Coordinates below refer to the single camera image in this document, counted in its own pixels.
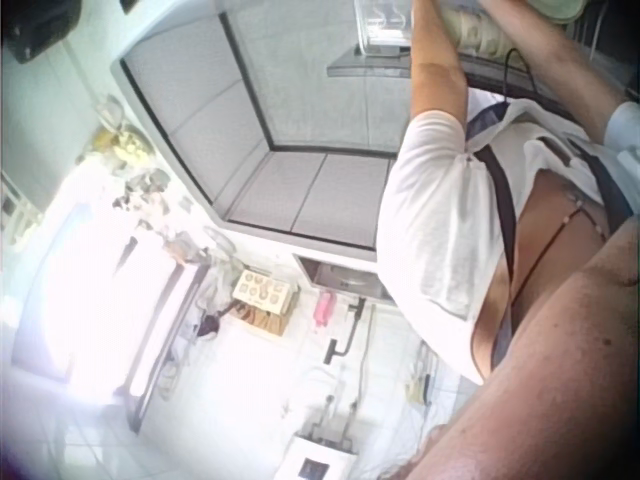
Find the cable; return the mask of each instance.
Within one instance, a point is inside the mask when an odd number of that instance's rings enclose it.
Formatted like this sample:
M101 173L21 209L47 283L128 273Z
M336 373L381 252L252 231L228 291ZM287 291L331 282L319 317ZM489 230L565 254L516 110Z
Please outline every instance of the cable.
M502 96L504 97L504 102L505 103L507 102L507 85L508 85L508 75L509 75L509 67L510 67L509 60L511 59L511 54L513 54L513 52L518 52L518 56L522 60L522 63L524 64L524 68L527 72L527 75L529 76L529 80L531 80L531 88L533 89L533 93L535 94L536 98L538 98L540 94L538 93L538 87L536 85L535 79L533 78L533 74L531 73L531 68L529 68L529 64L520 53L520 50L518 50L517 48L512 48L507 52L507 55L504 57L504 76L502 79Z
M364 366L367 362L367 356L369 355L369 343L371 340L371 327L373 326L373 315L375 314L376 306L371 305L371 315L369 316L369 326L367 327L367 340L364 346L364 352L362 353L362 359L360 360L360 376L358 378L358 397L356 398L357 405L360 406L362 400L363 380L364 380Z
M589 54L589 62L593 61L593 55L596 53L596 46L598 45L598 39L600 38L600 28L602 27L602 21L609 8L609 0L602 4L600 13L598 14L598 21L596 22L596 29L593 32L593 39L591 40L591 53Z

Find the countertop appliance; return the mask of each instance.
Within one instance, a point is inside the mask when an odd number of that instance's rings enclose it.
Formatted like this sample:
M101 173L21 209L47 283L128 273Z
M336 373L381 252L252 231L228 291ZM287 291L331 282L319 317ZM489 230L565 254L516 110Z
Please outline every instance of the countertop appliance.
M349 451L295 436L274 480L347 480L356 459Z

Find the plastic container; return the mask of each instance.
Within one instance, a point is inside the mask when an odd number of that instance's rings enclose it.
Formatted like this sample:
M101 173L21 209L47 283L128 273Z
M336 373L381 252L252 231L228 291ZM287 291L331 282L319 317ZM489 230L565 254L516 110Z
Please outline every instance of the plastic container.
M313 312L313 319L316 327L326 327L329 319L333 315L333 308L336 305L336 294L333 292L322 292L316 303L316 309Z
M411 0L354 0L360 48L411 44Z
M528 0L529 5L552 22L575 22L584 12L589 0Z

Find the white cabinet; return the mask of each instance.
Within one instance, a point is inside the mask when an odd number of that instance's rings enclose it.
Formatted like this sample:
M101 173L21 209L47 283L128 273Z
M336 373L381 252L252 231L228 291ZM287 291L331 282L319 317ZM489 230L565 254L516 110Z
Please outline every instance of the white cabinet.
M152 35L136 44L125 61L168 134L241 81L217 17Z
M273 152L233 209L235 222L289 232L325 155Z
M268 148L220 20L154 32L124 62L164 140L224 217Z
M329 155L293 233L372 248L388 167L387 159Z

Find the white shirt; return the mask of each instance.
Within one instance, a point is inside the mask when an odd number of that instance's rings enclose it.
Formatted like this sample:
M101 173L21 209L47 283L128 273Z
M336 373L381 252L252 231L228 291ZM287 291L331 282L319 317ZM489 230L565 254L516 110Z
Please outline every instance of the white shirt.
M570 165L539 137L563 145ZM517 216L541 169L568 178L602 204L595 178L567 138L598 155L634 213L640 212L640 107L633 103L613 114L604 146L591 144L580 127L529 100L513 101L502 122L466 145L454 117L425 112L409 124L389 175L378 224L380 279L429 346L478 384L482 377L471 356L471 333L504 247L493 181L468 152L491 144Z

